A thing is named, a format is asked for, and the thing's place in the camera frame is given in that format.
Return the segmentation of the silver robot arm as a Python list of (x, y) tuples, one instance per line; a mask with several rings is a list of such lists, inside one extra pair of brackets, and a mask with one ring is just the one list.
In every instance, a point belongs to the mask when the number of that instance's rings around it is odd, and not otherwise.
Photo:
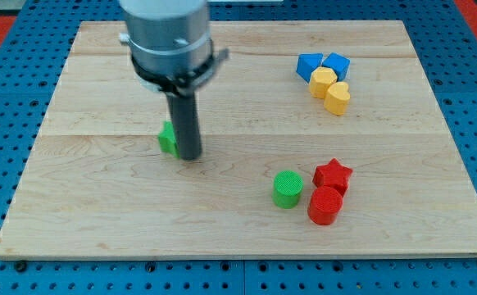
[(135, 72), (144, 84), (188, 96), (229, 58), (211, 39), (206, 0), (120, 0)]

